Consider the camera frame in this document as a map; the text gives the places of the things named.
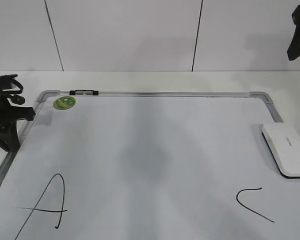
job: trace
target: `white table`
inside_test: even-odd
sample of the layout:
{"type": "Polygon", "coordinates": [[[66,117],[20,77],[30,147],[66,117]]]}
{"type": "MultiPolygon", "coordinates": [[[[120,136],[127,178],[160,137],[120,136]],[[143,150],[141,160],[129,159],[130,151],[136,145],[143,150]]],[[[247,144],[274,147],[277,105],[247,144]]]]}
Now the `white table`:
{"type": "MultiPolygon", "coordinates": [[[[24,106],[33,106],[44,90],[91,89],[125,92],[268,93],[282,119],[300,133],[300,71],[267,72],[61,72],[0,71],[18,74],[24,106]]],[[[0,149],[0,163],[6,152],[0,149]]]]}

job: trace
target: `white device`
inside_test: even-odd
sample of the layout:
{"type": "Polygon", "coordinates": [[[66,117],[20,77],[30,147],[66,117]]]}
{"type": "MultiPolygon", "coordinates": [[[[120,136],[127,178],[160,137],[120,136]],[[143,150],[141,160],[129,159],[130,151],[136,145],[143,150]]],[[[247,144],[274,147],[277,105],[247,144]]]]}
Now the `white device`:
{"type": "Polygon", "coordinates": [[[286,123],[265,123],[262,133],[281,174],[300,178],[300,136],[286,123]]]}

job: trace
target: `whiteboard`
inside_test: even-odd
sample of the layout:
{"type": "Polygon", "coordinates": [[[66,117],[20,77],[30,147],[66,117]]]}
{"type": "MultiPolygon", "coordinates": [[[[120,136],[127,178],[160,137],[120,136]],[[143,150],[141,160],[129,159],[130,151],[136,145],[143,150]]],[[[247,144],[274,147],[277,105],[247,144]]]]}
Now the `whiteboard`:
{"type": "Polygon", "coordinates": [[[300,239],[300,179],[275,165],[263,100],[101,94],[57,110],[59,97],[0,187],[0,240],[300,239]],[[257,188],[238,199],[269,220],[236,199],[257,188]]]}

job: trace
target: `handwritten curve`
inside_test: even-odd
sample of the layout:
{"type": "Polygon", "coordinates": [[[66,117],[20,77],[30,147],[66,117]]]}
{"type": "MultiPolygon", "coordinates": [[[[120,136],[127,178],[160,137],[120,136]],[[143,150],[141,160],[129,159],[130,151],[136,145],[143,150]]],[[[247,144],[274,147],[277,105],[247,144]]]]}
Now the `handwritten curve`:
{"type": "Polygon", "coordinates": [[[48,213],[64,213],[67,212],[68,210],[61,210],[61,211],[55,211],[55,210],[45,210],[45,209],[39,209],[39,208],[31,208],[31,207],[16,207],[16,209],[28,209],[28,210],[35,210],[39,212],[48,212],[48,213]]]}
{"type": "Polygon", "coordinates": [[[240,190],[240,191],[236,194],[236,201],[237,201],[242,207],[244,207],[244,208],[250,210],[251,212],[253,212],[253,213],[259,215],[260,217],[263,217],[264,219],[267,219],[268,221],[274,223],[275,221],[272,221],[271,219],[267,218],[266,216],[263,216],[262,214],[260,214],[260,213],[258,213],[258,212],[256,212],[256,211],[252,210],[251,208],[245,206],[243,203],[241,203],[241,202],[239,201],[239,198],[238,198],[238,197],[239,197],[239,194],[240,194],[241,192],[244,192],[244,191],[255,191],[255,190],[261,190],[261,189],[262,189],[262,187],[259,187],[259,188],[247,188],[247,189],[242,189],[242,190],[240,190]]]}
{"type": "Polygon", "coordinates": [[[45,189],[43,190],[41,196],[39,197],[39,200],[36,202],[36,204],[34,205],[34,207],[31,209],[31,212],[29,213],[28,217],[26,218],[26,220],[24,221],[23,225],[21,226],[19,232],[17,233],[16,237],[14,238],[14,240],[17,240],[17,238],[19,237],[21,231],[24,229],[26,223],[28,222],[29,218],[31,217],[32,213],[35,211],[37,205],[39,204],[39,202],[41,201],[42,197],[44,196],[45,192],[47,191],[50,183],[52,182],[52,180],[56,177],[56,176],[60,176],[62,179],[62,183],[63,183],[63,197],[62,197],[62,206],[61,206],[61,211],[60,211],[60,218],[59,218],[59,222],[58,225],[55,226],[56,229],[59,228],[60,226],[60,222],[61,222],[61,218],[62,218],[62,213],[64,211],[64,204],[65,204],[65,180],[64,177],[60,174],[60,173],[56,173],[55,175],[53,175],[53,177],[50,179],[50,181],[48,182],[48,184],[46,185],[45,189]]]}

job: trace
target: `white wall panel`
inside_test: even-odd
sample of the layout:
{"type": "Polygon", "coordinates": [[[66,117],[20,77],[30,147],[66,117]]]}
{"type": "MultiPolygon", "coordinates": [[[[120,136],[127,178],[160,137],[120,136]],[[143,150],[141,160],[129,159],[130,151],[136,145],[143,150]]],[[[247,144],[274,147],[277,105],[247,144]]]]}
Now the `white wall panel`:
{"type": "Polygon", "coordinates": [[[190,71],[201,0],[48,0],[65,71],[190,71]]]}
{"type": "Polygon", "coordinates": [[[195,71],[300,70],[287,49],[300,0],[204,0],[195,71]]]}
{"type": "Polygon", "coordinates": [[[0,0],[0,70],[61,70],[44,0],[0,0]]]}

